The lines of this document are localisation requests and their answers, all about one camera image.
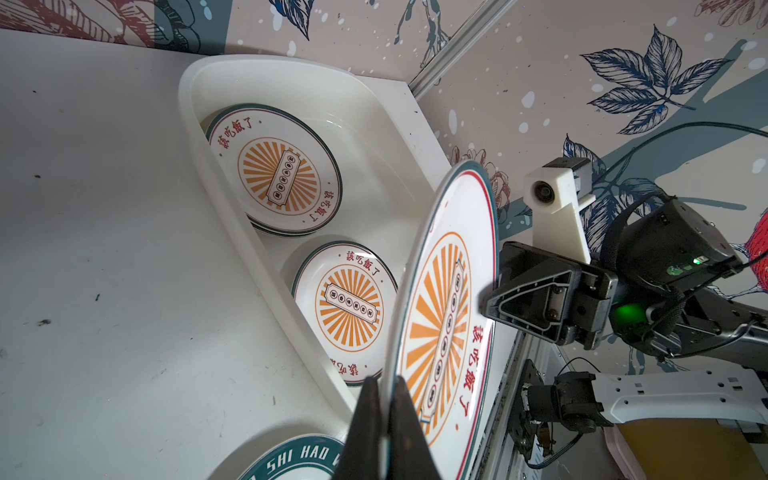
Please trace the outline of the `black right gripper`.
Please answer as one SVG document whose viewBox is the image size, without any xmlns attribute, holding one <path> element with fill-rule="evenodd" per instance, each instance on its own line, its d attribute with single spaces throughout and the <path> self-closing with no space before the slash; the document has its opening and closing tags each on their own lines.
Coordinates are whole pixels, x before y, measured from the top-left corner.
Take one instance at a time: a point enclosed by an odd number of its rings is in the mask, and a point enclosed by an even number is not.
<svg viewBox="0 0 768 480">
<path fill-rule="evenodd" d="M 485 317 L 559 346 L 599 346 L 615 273 L 515 241 L 503 245 L 500 260 L 497 286 L 482 298 Z"/>
</svg>

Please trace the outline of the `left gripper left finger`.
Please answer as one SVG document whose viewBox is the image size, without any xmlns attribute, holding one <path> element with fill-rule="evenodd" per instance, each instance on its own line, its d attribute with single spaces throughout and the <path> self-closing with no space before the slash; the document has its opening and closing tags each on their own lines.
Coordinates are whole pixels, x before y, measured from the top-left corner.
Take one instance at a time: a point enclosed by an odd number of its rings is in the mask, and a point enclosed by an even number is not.
<svg viewBox="0 0 768 480">
<path fill-rule="evenodd" d="M 359 394 L 333 480 L 380 478 L 382 412 L 378 381 L 367 377 Z"/>
</svg>

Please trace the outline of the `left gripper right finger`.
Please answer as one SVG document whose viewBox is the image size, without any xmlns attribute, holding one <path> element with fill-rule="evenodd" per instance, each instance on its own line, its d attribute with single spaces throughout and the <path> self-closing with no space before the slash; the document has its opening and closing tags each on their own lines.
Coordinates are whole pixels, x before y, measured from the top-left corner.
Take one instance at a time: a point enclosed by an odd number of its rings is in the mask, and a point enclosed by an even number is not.
<svg viewBox="0 0 768 480">
<path fill-rule="evenodd" d="M 389 407 L 389 479 L 440 479 L 406 381 L 398 376 Z"/>
</svg>

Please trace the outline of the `green ring plate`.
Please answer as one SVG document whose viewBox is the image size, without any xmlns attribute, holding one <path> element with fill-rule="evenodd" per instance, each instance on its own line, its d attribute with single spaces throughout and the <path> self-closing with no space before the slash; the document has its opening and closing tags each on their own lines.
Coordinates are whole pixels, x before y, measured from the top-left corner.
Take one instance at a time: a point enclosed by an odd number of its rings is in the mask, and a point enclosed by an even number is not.
<svg viewBox="0 0 768 480">
<path fill-rule="evenodd" d="M 322 434 L 286 440 L 259 457 L 241 476 L 243 480 L 331 479 L 344 443 Z"/>
</svg>

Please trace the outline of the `orange sunburst plate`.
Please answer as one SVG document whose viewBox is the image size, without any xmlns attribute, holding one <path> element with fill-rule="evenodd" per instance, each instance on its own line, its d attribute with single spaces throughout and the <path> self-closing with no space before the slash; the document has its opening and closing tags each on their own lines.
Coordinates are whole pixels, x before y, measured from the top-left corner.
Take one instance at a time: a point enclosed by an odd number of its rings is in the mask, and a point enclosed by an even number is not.
<svg viewBox="0 0 768 480">
<path fill-rule="evenodd" d="M 291 293 L 347 386 L 382 374 L 397 283 L 378 255 L 352 241 L 326 243 L 301 264 Z"/>
<path fill-rule="evenodd" d="M 465 479 L 478 439 L 494 323 L 482 296 L 498 270 L 497 215 L 484 168 L 451 168 L 419 227 L 399 287 L 381 401 L 404 380 L 443 479 Z"/>
<path fill-rule="evenodd" d="M 237 104 L 212 117 L 206 138 L 255 228 L 301 237 L 336 217 L 343 200 L 340 167 L 298 117 L 268 105 Z"/>
</svg>

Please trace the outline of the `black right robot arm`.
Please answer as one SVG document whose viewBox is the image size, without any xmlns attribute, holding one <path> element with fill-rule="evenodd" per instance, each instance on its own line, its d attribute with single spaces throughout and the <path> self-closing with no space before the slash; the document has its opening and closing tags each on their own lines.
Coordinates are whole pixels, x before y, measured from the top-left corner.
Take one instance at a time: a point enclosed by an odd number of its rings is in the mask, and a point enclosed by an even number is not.
<svg viewBox="0 0 768 480">
<path fill-rule="evenodd" d="M 767 313 L 719 296 L 715 281 L 747 268 L 716 228 L 681 200 L 635 219 L 622 211 L 597 262 L 507 242 L 498 286 L 482 314 L 556 345 L 591 350 L 610 328 L 659 360 L 710 357 L 722 369 L 638 380 L 566 372 L 544 383 L 528 369 L 517 388 L 513 429 L 558 423 L 586 434 L 645 419 L 767 421 Z"/>
</svg>

